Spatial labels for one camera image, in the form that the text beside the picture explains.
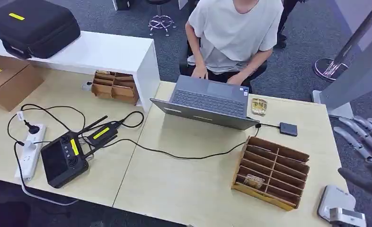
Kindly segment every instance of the case handle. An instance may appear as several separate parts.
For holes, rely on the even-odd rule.
[[[20,59],[23,59],[23,60],[31,58],[31,55],[28,51],[20,52],[16,49],[13,49],[12,46],[4,40],[2,40],[2,44],[3,44],[3,47],[5,47],[5,50],[8,53],[12,54],[13,56],[15,56],[17,58],[20,58]]]

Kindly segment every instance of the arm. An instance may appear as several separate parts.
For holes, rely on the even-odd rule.
[[[260,65],[262,65],[271,56],[272,53],[272,48],[267,51],[258,51],[255,55],[253,55],[247,67],[235,76],[229,78],[227,83],[241,85],[242,82],[253,74],[260,67]]]
[[[189,41],[190,48],[192,49],[196,61],[196,68],[193,71],[192,77],[208,79],[207,68],[205,67],[203,56],[201,55],[200,52],[199,40],[196,36],[195,29],[189,24],[188,21],[186,22],[185,30],[187,40]]]
[[[195,29],[189,24],[188,21],[186,22],[185,30],[187,40],[189,41],[190,44],[190,48],[192,49],[193,55],[195,56],[196,66],[204,65],[204,60],[200,52],[200,44],[196,36]]]

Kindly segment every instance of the power strip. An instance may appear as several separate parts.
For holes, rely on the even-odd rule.
[[[23,180],[29,181],[34,176],[35,168],[37,167],[38,158],[40,157],[40,151],[43,147],[43,143],[37,143],[44,141],[46,127],[43,124],[36,124],[40,128],[37,134],[28,133],[26,142],[32,142],[32,147],[22,147],[22,155],[20,160],[20,167],[22,168]],[[20,170],[19,167],[16,170],[15,178],[20,179]]]

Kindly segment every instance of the round metal base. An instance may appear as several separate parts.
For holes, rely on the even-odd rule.
[[[149,21],[149,27],[151,27],[150,35],[154,35],[152,32],[153,29],[165,29],[166,34],[165,36],[169,36],[168,29],[167,27],[176,27],[173,20],[168,17],[168,16],[154,16],[150,21]]]
[[[336,71],[331,74],[330,76],[329,75],[326,75],[325,72],[326,70],[328,69],[329,65],[333,62],[333,59],[331,58],[321,58],[321,59],[318,59],[316,61],[316,63],[314,63],[313,65],[313,69],[314,69],[314,72],[317,74],[317,76],[319,76],[321,79],[324,79],[326,81],[330,81],[330,82],[333,82],[335,81],[336,79],[338,79],[338,77],[343,73],[345,72],[345,70],[347,70],[349,67],[345,64],[341,64],[337,69]]]

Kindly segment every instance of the gray laptop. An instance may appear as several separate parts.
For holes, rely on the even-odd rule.
[[[150,98],[166,114],[246,130],[259,123],[247,118],[248,87],[179,76],[169,102]]]

